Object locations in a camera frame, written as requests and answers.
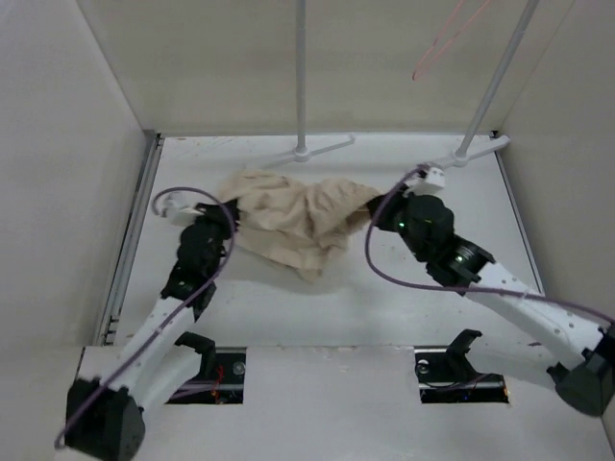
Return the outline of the beige trousers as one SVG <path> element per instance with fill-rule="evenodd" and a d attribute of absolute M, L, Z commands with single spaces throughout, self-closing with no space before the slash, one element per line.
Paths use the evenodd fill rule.
<path fill-rule="evenodd" d="M 235 201 L 236 243 L 314 282 L 346 253 L 351 236 L 370 222 L 374 187 L 344 178 L 315 183 L 263 170 L 242 170 L 221 182 L 218 199 Z"/>

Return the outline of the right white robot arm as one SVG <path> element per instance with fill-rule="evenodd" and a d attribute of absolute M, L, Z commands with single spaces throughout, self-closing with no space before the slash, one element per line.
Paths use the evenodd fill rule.
<path fill-rule="evenodd" d="M 534 345 L 497 350 L 479 330 L 464 329 L 440 354 L 457 392 L 489 374 L 514 376 L 554 391 L 577 412 L 600 418 L 614 399 L 614 322 L 577 303 L 549 299 L 492 254 L 455 232 L 442 200 L 402 185 L 368 201 L 370 230 L 400 236 L 432 284 L 404 287 L 455 293 L 514 325 Z"/>

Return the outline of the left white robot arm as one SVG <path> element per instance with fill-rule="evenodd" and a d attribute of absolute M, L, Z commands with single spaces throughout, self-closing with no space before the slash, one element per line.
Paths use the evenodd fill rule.
<path fill-rule="evenodd" d="M 234 248 L 239 211 L 231 200 L 180 214 L 189 222 L 153 310 L 109 369 L 75 378 L 56 449 L 96 460 L 132 460 L 151 414 L 190 379 L 202 383 L 214 375 L 215 343 L 192 328 L 209 306 Z"/>

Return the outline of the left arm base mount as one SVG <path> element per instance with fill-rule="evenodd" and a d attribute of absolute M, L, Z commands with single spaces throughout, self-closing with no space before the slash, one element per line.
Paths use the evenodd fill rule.
<path fill-rule="evenodd" d="M 212 339 L 193 332 L 184 333 L 175 345 L 191 348 L 200 356 L 201 364 L 198 373 L 180 386 L 168 404 L 243 403 L 245 348 L 218 348 Z"/>

